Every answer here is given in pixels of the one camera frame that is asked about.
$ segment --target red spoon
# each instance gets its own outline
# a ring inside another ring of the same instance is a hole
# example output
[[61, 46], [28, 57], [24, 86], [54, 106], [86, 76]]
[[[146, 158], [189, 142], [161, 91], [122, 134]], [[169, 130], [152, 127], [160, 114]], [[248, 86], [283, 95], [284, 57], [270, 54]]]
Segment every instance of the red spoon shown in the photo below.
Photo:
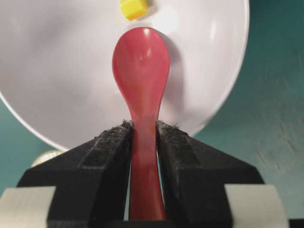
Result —
[[129, 220], [165, 220], [155, 122], [170, 68], [167, 47], [156, 30], [131, 29], [118, 40], [112, 67], [134, 121]]

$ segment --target yellow cube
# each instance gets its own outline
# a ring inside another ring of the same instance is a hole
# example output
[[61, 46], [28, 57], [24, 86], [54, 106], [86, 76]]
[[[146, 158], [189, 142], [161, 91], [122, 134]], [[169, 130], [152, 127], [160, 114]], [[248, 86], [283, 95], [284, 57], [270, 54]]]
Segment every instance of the yellow cube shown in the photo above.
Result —
[[129, 20], [138, 18], [148, 12], [146, 0], [120, 0], [120, 9]]

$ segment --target white bowl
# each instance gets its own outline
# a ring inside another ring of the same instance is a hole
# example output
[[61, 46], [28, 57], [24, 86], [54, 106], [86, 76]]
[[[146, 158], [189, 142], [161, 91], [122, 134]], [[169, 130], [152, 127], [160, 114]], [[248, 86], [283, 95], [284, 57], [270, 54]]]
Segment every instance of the white bowl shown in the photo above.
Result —
[[160, 119], [189, 134], [221, 107], [247, 44], [248, 0], [150, 0], [129, 22], [114, 0], [2, 0], [0, 97], [24, 126], [66, 150], [130, 119], [111, 60], [139, 26], [166, 35], [171, 70]]

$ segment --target teal background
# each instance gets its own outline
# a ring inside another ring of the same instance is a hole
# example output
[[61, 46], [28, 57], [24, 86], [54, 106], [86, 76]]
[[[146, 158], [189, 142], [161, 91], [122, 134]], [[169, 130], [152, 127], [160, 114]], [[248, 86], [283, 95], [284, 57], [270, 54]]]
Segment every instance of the teal background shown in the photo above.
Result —
[[[304, 1], [252, 0], [237, 83], [196, 138], [255, 165], [289, 218], [304, 218]], [[0, 195], [50, 146], [0, 101]]]

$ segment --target plate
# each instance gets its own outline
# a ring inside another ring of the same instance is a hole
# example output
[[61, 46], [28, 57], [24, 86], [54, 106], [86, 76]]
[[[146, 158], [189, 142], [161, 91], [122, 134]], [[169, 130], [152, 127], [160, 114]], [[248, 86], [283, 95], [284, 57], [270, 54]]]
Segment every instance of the plate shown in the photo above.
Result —
[[222, 106], [247, 44], [248, 0], [149, 0], [128, 21], [119, 1], [3, 0], [0, 97], [59, 150], [131, 119], [112, 74], [119, 37], [135, 27], [163, 34], [171, 69], [159, 119], [194, 135]]

